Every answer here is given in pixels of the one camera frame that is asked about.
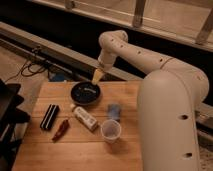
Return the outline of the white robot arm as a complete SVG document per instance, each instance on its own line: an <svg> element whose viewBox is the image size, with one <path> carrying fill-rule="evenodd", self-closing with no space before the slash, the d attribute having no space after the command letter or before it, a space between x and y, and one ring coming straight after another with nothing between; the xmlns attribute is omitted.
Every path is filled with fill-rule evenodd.
<svg viewBox="0 0 213 171"><path fill-rule="evenodd" d="M118 57L145 74L137 97L143 171L201 171L195 111L209 92L207 75L172 56L128 42L123 30L99 36L93 82Z"/></svg>

